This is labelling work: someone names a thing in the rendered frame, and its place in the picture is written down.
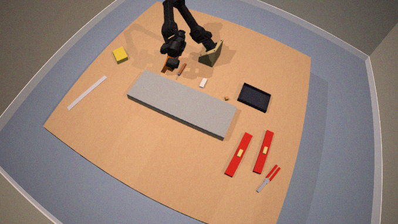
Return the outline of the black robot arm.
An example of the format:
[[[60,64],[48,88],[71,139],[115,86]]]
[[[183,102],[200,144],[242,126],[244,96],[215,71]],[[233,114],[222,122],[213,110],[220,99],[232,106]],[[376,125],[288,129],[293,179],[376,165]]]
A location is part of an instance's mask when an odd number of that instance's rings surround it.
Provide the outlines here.
[[[197,24],[189,9],[186,7],[185,0],[165,0],[163,2],[164,23],[161,27],[161,33],[165,43],[161,46],[160,53],[167,53],[167,55],[174,58],[179,55],[181,48],[184,46],[185,31],[178,30],[178,26],[174,21],[173,7],[177,8],[186,21],[186,24],[190,27],[189,35],[191,38],[198,44],[202,43],[206,48],[205,52],[213,50],[217,42],[214,43],[212,41],[212,33],[206,31],[202,26]],[[172,37],[169,38],[170,36]]]

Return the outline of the grey panel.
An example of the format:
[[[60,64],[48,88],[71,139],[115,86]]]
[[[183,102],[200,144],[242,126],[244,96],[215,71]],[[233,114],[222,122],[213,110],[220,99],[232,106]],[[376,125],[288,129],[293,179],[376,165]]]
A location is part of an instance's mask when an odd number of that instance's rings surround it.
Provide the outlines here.
[[[223,141],[237,106],[145,70],[127,97],[172,120]]]

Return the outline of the light grey flat bar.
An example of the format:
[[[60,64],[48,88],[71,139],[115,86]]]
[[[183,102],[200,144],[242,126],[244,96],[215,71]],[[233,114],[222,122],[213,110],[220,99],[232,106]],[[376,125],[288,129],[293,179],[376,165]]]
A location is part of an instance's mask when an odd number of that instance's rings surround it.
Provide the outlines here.
[[[103,76],[100,78],[94,85],[92,85],[90,88],[88,88],[81,96],[79,96],[74,102],[72,102],[67,109],[70,111],[71,108],[73,108],[79,101],[81,101],[84,97],[87,96],[88,93],[90,93],[95,87],[97,87],[100,83],[102,83],[105,79],[107,79],[106,76]]]

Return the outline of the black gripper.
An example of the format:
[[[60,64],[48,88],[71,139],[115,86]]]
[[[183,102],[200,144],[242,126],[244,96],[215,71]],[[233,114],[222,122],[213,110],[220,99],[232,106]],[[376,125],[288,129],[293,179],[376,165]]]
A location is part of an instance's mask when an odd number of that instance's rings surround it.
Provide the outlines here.
[[[171,67],[171,69],[176,69],[179,66],[179,60],[178,58],[181,56],[182,52],[184,51],[184,48],[186,46],[186,42],[184,42],[184,46],[181,48],[180,53],[177,57],[174,58],[168,58],[167,62],[166,62],[166,66],[167,67]]]

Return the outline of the red flat slab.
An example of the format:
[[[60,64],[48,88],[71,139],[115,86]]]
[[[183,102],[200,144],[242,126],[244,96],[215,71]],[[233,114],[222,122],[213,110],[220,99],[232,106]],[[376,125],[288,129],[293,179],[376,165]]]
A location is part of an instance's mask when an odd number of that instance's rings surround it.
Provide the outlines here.
[[[248,147],[248,144],[251,141],[253,135],[245,133],[244,136],[241,139],[241,142],[232,158],[232,160],[230,161],[227,169],[225,170],[224,174],[228,175],[229,177],[233,177],[233,175],[235,174],[235,171],[237,170],[243,155]]]
[[[274,136],[274,133],[272,131],[266,130],[265,133],[265,138],[264,141],[262,143],[262,147],[261,150],[259,152],[259,156],[257,158],[257,161],[255,163],[254,166],[254,170],[253,172],[257,173],[257,174],[261,174],[262,169],[264,167],[264,163],[266,161],[268,152],[269,152],[269,148],[271,146],[271,142],[272,142],[272,138]]]

